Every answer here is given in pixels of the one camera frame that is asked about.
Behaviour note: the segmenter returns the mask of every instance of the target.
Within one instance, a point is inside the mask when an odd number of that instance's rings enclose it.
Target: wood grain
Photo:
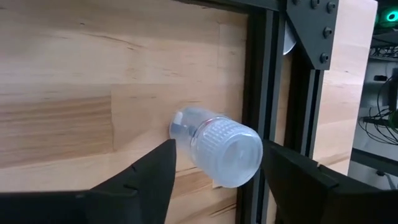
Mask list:
[[[170,0],[0,6],[2,192],[94,187],[166,140],[184,106],[241,118],[244,14]],[[233,222],[235,203],[178,153],[167,223]]]
[[[373,0],[340,1],[331,67],[323,81],[313,158],[343,174],[348,172],[342,161],[351,155],[376,10]]]

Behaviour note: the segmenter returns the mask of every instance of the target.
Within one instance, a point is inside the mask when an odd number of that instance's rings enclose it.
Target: wooden surface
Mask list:
[[[0,9],[2,192],[93,187],[167,139],[183,106],[241,117],[245,15],[169,0],[2,0]],[[351,150],[375,10],[340,0],[314,153],[331,166]],[[233,223],[235,189],[177,160],[167,223]]]
[[[313,158],[347,174],[377,2],[340,0],[331,67],[325,72]]]

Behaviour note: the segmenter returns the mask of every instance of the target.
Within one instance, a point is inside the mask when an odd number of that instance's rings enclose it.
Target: black metal plate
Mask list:
[[[313,2],[319,2],[319,5],[313,8]],[[329,13],[330,2],[334,3],[335,7]],[[286,13],[289,24],[314,69],[330,68],[337,8],[338,0],[287,0]],[[325,37],[324,31],[327,27],[330,28],[331,34]]]

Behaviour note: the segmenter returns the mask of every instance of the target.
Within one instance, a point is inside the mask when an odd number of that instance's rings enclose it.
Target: wooden wall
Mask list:
[[[240,120],[247,16],[169,0],[0,1],[0,191],[88,189],[168,138]],[[178,154],[167,223],[232,223],[236,190]]]
[[[313,158],[348,173],[377,2],[340,0],[330,70],[325,72]]]

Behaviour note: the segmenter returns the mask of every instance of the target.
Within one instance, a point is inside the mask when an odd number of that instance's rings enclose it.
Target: green light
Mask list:
[[[386,20],[388,22],[397,22],[398,21],[398,11],[392,11],[386,15]]]

